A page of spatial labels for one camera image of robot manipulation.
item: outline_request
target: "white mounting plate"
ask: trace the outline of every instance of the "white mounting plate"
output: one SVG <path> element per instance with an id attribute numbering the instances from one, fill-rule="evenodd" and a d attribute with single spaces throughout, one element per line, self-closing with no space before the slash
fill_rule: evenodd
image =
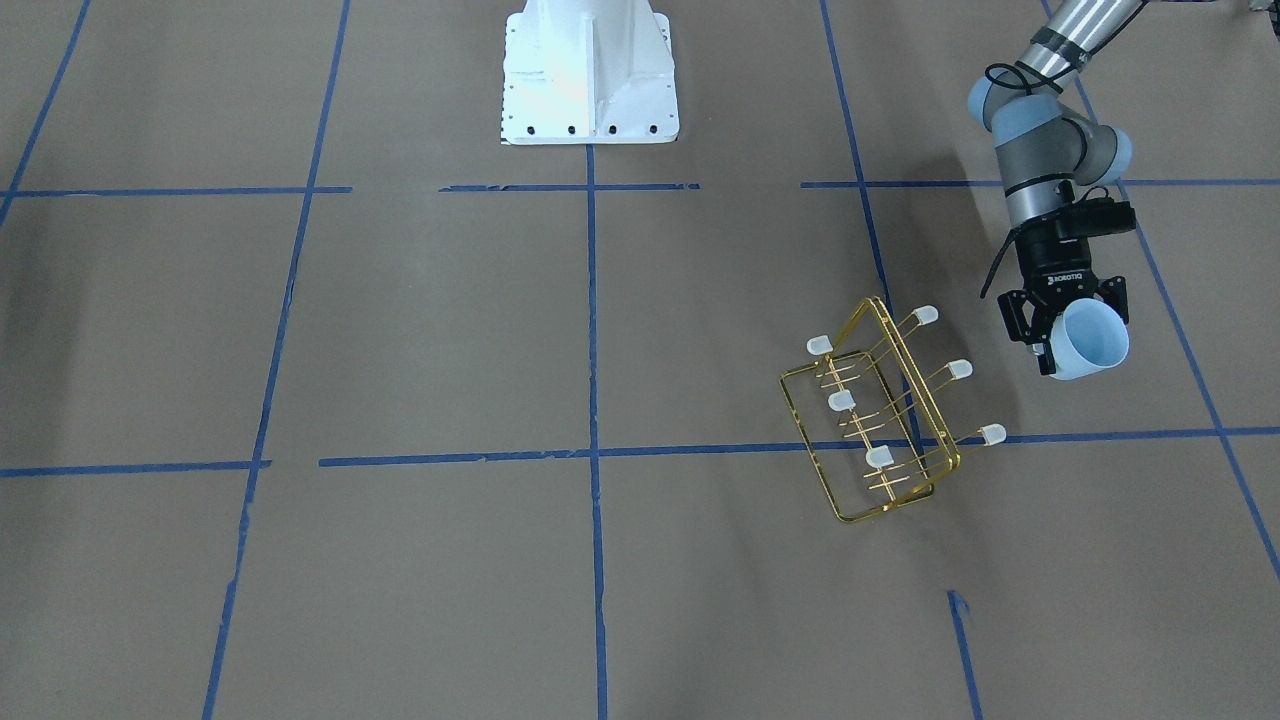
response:
<path id="1" fill-rule="evenodd" d="M 525 42 L 516 40 L 522 15 L 524 13 L 515 13 L 507 18 L 507 59 L 503 63 L 506 82 L 502 86 L 503 145 L 637 145 L 676 140 L 680 135 L 680 111 L 676 106 L 673 76 L 634 76 L 612 97 L 599 102 L 599 120 L 593 124 L 589 102 L 570 102 L 557 94 L 547 73 L 538 72 L 541 60 L 536 46 L 529 38 L 522 38 Z M 658 20 L 667 51 L 671 53 L 671 20 L 662 13 L 653 15 Z M 588 55 L 582 61 L 590 64 L 594 58 Z M 594 92 L 581 95 L 590 97 Z"/>

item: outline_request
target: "gold metal frame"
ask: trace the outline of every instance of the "gold metal frame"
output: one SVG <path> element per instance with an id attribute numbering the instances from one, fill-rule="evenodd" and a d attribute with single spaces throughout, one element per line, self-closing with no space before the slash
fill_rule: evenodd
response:
<path id="1" fill-rule="evenodd" d="M 865 350 L 855 350 L 837 355 L 841 346 L 850 340 L 852 333 L 864 320 L 873 322 L 878 327 L 879 341 L 874 342 Z M 780 378 L 782 393 L 786 396 L 787 405 L 791 407 L 791 416 L 795 419 L 796 428 L 800 429 L 800 437 L 804 439 L 805 450 L 808 450 L 809 459 L 813 461 L 813 468 L 817 470 L 818 479 L 822 482 L 822 488 L 827 493 L 827 500 L 831 501 L 831 509 L 836 514 L 836 518 L 844 523 L 856 523 L 859 520 L 874 518 L 896 507 L 902 507 L 904 505 L 910 505 L 931 497 L 933 495 L 934 484 L 960 466 L 960 448 L 957 441 L 947 429 L 947 424 L 942 419 L 942 413 L 938 410 L 938 405 L 933 398 L 934 391 L 941 389 L 941 387 L 950 384 L 952 380 L 946 380 L 938 387 L 929 387 L 929 380 L 938 375 L 942 370 L 933 373 L 933 375 L 929 377 L 924 377 L 920 373 L 915 360 L 911 357 L 911 351 L 906 346 L 906 337 L 915 332 L 915 329 L 923 323 L 916 322 L 914 327 L 909 328 L 904 333 L 902 325 L 905 323 L 906 322 L 901 324 L 895 323 L 881 299 L 868 297 L 858 305 L 854 314 L 845 322 L 845 327 L 831 343 L 831 352 L 827 352 L 815 363 L 787 370 Z M 906 382 L 904 392 L 893 392 L 884 375 L 883 365 L 886 363 L 896 366 L 896 369 L 902 374 L 902 378 Z M 842 411 L 840 414 L 842 420 L 838 425 L 841 428 L 852 428 L 851 432 L 842 433 L 844 437 L 860 439 L 864 450 L 867 451 L 870 451 L 873 447 L 873 441 L 869 434 L 870 432 L 888 427 L 890 424 L 897 425 L 902 439 L 906 441 L 906 446 L 913 454 L 911 460 L 908 460 L 906 462 L 893 462 L 890 466 L 874 468 L 873 471 L 863 475 L 864 480 L 873 480 L 867 489 L 883 489 L 887 496 L 887 502 L 852 515 L 847 515 L 844 510 L 841 510 L 840 501 L 836 498 L 831 482 L 827 479 L 827 473 L 822 468 L 822 461 L 818 460 L 818 451 L 814 447 L 813 441 L 809 439 L 809 432 L 805 429 L 804 420 L 801 420 L 800 411 L 796 409 L 795 400 L 787 387 L 788 379 L 810 373 L 813 373 L 818 379 L 820 388 L 836 388 L 837 392 L 849 389 L 855 380 L 865 378 L 868 373 L 876 378 L 879 391 L 884 395 L 886 405 L 872 414 L 859 414 L 856 407 Z M 932 441 L 929 445 L 934 445 L 934 447 L 929 451 L 924 451 L 924 448 L 920 447 L 922 443 L 916 441 L 910 428 L 908 428 L 906 418 L 908 413 L 911 411 L 916 411 L 922 428 L 928 430 L 928 436 L 923 437 L 928 437 L 928 439 Z M 876 425 L 869 425 L 872 420 L 877 420 L 886 413 L 888 414 L 888 420 L 878 421 Z M 895 471 L 902 471 L 905 474 L 896 477 L 897 473 Z M 916 482 L 910 486 L 908 492 L 895 492 L 893 486 L 908 482 L 913 478 L 915 478 Z"/>

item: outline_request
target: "blue grid line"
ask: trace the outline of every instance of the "blue grid line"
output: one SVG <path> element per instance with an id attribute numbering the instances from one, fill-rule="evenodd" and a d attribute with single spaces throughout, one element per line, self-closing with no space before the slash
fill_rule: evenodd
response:
<path id="1" fill-rule="evenodd" d="M 270 460 L 261 466 L 269 468 Z M 5 468 L 0 478 L 69 478 L 77 475 L 150 475 L 155 473 L 206 473 L 218 470 L 248 470 L 252 462 L 237 460 L 227 462 L 143 462 L 140 465 L 64 465 L 55 468 Z"/>
<path id="2" fill-rule="evenodd" d="M 947 602 L 951 605 L 951 625 L 955 628 L 956 646 L 960 648 L 960 664 L 964 666 L 965 687 L 969 688 L 973 720 L 982 720 L 982 700 L 978 698 L 978 682 L 973 675 L 973 657 L 969 656 L 969 638 L 964 632 L 963 615 L 969 615 L 969 603 L 956 591 L 947 591 Z"/>
<path id="3" fill-rule="evenodd" d="M 590 368 L 591 547 L 595 574 L 595 705 L 599 720 L 609 717 L 609 671 L 604 632 L 604 533 L 600 518 L 599 313 L 595 283 L 595 146 L 586 146 L 586 305 Z"/>
<path id="4" fill-rule="evenodd" d="M 1050 9 L 1048 0 L 1041 0 L 1041 6 L 1044 8 L 1046 15 L 1050 18 L 1053 17 L 1053 10 Z M 1080 81 L 1079 76 L 1075 78 L 1075 88 L 1080 92 L 1080 100 L 1084 104 L 1084 109 L 1088 113 L 1089 119 L 1097 123 L 1098 114 L 1093 110 L 1093 102 L 1089 100 L 1089 94 L 1084 90 L 1084 83 Z M 1117 181 L 1116 187 L 1120 190 L 1120 196 L 1128 201 L 1129 190 L 1125 181 Z M 1151 269 L 1152 278 L 1156 281 L 1156 288 L 1160 290 L 1160 297 L 1165 302 L 1165 310 L 1169 311 L 1169 319 L 1174 323 L 1174 331 L 1178 333 L 1178 342 L 1183 346 L 1183 354 L 1187 356 L 1187 363 L 1190 365 L 1192 374 L 1196 377 L 1196 384 L 1199 387 L 1204 407 L 1208 409 L 1210 419 L 1213 421 L 1213 429 L 1217 430 L 1219 441 L 1222 443 L 1222 451 L 1226 454 L 1226 460 L 1231 466 L 1231 473 L 1235 475 L 1235 484 L 1240 489 L 1244 505 L 1248 507 L 1249 516 L 1253 519 L 1253 527 L 1257 529 L 1258 538 L 1262 541 L 1262 547 L 1266 551 L 1267 559 L 1271 561 L 1271 570 L 1276 579 L 1280 580 L 1280 556 L 1276 555 L 1276 547 L 1271 541 L 1271 533 L 1267 532 L 1267 525 L 1262 520 L 1262 514 L 1258 511 L 1258 503 L 1253 500 L 1253 492 L 1249 489 L 1249 483 L 1244 478 L 1240 462 L 1235 457 L 1235 450 L 1231 447 L 1230 437 L 1222 425 L 1222 418 L 1219 415 L 1217 404 L 1213 402 L 1213 396 L 1208 389 L 1208 383 L 1204 382 L 1204 374 L 1201 372 L 1199 361 L 1196 359 L 1196 352 L 1192 350 L 1190 341 L 1187 337 L 1187 331 L 1183 328 L 1183 322 L 1178 316 L 1178 309 L 1174 307 L 1172 296 L 1170 296 L 1169 287 L 1165 284 L 1164 274 L 1161 274 L 1160 265 L 1156 263 L 1156 256 L 1151 250 L 1151 243 L 1147 242 L 1147 233 L 1142 229 L 1142 223 L 1138 223 L 1135 231 L 1138 234 L 1138 243 L 1142 246 L 1142 254 L 1147 259 L 1147 266 Z"/>
<path id="5" fill-rule="evenodd" d="M 1142 187 L 1260 187 L 1280 186 L 1280 178 L 1169 178 L 1126 179 L 1125 184 Z M 933 181 L 805 181 L 803 190 L 851 190 L 855 187 L 906 190 L 915 187 L 1004 187 L 1000 181 L 933 179 Z"/>
<path id="6" fill-rule="evenodd" d="M 54 106 L 54 97 L 58 96 L 58 88 L 63 85 L 63 76 L 67 74 L 67 65 L 72 61 L 72 54 L 76 53 L 76 42 L 79 40 L 81 29 L 84 27 L 84 18 L 88 15 L 88 5 L 92 0 L 84 0 L 81 4 L 79 15 L 76 17 L 76 27 L 72 28 L 72 37 L 67 41 L 67 50 L 63 53 L 63 59 L 58 63 L 58 72 L 54 73 L 54 82 L 49 86 L 49 94 L 45 95 L 45 104 L 40 106 L 40 113 L 36 115 L 36 124 L 31 128 L 31 135 L 27 137 L 27 146 L 22 150 L 22 158 L 18 160 L 18 168 L 13 173 L 13 181 L 9 183 L 9 192 L 5 193 L 4 202 L 0 204 L 0 228 L 4 227 L 5 219 L 9 218 L 9 209 L 13 208 L 14 193 L 18 192 L 18 187 L 22 186 L 22 176 L 27 172 L 27 165 L 31 163 L 31 154 L 36 151 L 36 141 L 40 140 L 40 131 L 45 128 L 45 120 L 49 118 L 49 109 Z"/>
<path id="7" fill-rule="evenodd" d="M 872 199 L 867 192 L 867 176 L 863 173 L 863 156 L 858 151 L 858 133 L 854 132 L 854 115 L 849 110 L 849 96 L 845 92 L 845 74 L 840 69 L 840 55 L 836 53 L 836 36 L 831 29 L 831 12 L 827 9 L 827 0 L 818 0 L 822 8 L 822 26 L 827 33 L 827 51 L 831 54 L 831 69 L 836 76 L 836 91 L 840 95 L 840 110 L 845 115 L 845 135 L 849 136 L 849 152 L 854 160 L 854 174 L 858 176 L 858 192 L 863 200 L 863 218 L 867 220 L 867 234 L 872 242 L 872 255 L 876 259 L 876 274 L 879 275 L 881 286 L 884 288 L 884 305 L 890 315 L 893 313 L 893 300 L 888 292 L 888 277 L 884 274 L 884 260 L 881 258 L 879 237 L 876 233 L 876 219 L 872 218 Z"/>
<path id="8" fill-rule="evenodd" d="M 701 190 L 696 182 L 634 182 L 609 184 L 449 184 L 438 192 L 672 192 Z"/>
<path id="9" fill-rule="evenodd" d="M 209 687 L 205 692 L 204 720 L 212 720 L 214 705 L 218 700 L 218 684 L 223 673 L 223 659 L 227 653 L 227 637 L 230 632 L 232 616 L 236 610 L 236 591 L 239 587 L 241 569 L 244 562 L 244 546 L 248 541 L 250 505 L 253 503 L 253 495 L 257 491 L 259 471 L 262 468 L 262 452 L 266 446 L 266 430 L 271 420 L 271 401 L 275 397 L 275 383 L 280 372 L 280 357 L 284 354 L 284 337 L 289 325 L 289 309 L 293 305 L 293 287 L 298 278 L 298 261 L 302 255 L 302 243 L 307 234 L 307 220 L 311 214 L 312 192 L 316 187 L 316 176 L 320 172 L 320 155 L 324 150 L 325 129 L 329 124 L 329 108 L 333 105 L 333 91 L 338 83 L 338 65 L 342 61 L 342 45 L 347 35 L 347 17 L 351 13 L 351 0 L 343 0 L 342 14 L 338 18 L 338 33 L 333 46 L 333 59 L 329 64 L 329 81 L 325 86 L 324 102 L 320 106 L 320 120 L 316 126 L 315 146 L 311 151 L 311 169 L 307 173 L 307 191 L 302 196 L 302 210 L 298 214 L 298 231 L 293 238 L 293 255 L 289 259 L 289 274 L 284 286 L 284 299 L 280 304 L 280 319 L 275 331 L 275 346 L 271 351 L 271 366 L 266 374 L 266 389 L 262 393 L 262 416 L 257 427 L 257 437 L 253 442 L 253 457 L 248 469 L 248 479 L 244 483 L 244 503 L 241 506 L 239 534 L 236 543 L 236 570 L 232 580 L 227 584 L 227 596 L 223 601 L 221 623 L 218 628 L 218 643 L 214 647 L 214 660 L 209 670 Z"/>
<path id="10" fill-rule="evenodd" d="M 1280 427 L 1257 428 L 1224 428 L 1221 432 L 1229 436 L 1280 436 Z M 1025 436 L 1009 436 L 1005 441 L 1009 445 L 1062 445 L 1062 443 L 1089 443 L 1089 442 L 1126 442 L 1126 441 L 1160 441 L 1160 439 L 1188 439 L 1188 438 L 1216 438 L 1220 430 L 1216 428 L 1183 428 L 1169 430 L 1115 430 L 1102 433 L 1039 433 Z M 905 439 L 884 441 L 891 447 L 906 447 Z M 980 445 L 980 438 L 969 438 L 960 445 Z M 815 442 L 817 450 L 858 450 L 858 442 Z M 936 445 L 927 441 L 925 445 Z M 599 457 L 660 457 L 672 455 L 740 455 L 740 454 L 767 454 L 767 452 L 804 452 L 803 442 L 764 442 L 764 443 L 739 443 L 739 445 L 659 445 L 659 446 L 632 446 L 632 447 L 596 447 L 594 452 Z M 593 450 L 589 447 L 576 450 L 521 450 L 512 452 L 449 452 L 436 455 L 371 455 L 371 456 L 346 456 L 324 457 L 317 461 L 320 468 L 369 468 L 378 465 L 447 465 L 456 462 L 485 462 L 485 461 L 526 461 L 526 460 L 577 460 L 590 457 Z"/>
<path id="11" fill-rule="evenodd" d="M 196 195 L 348 195 L 348 184 L 297 187 L 138 187 L 99 190 L 19 190 L 13 197 L 186 197 Z"/>

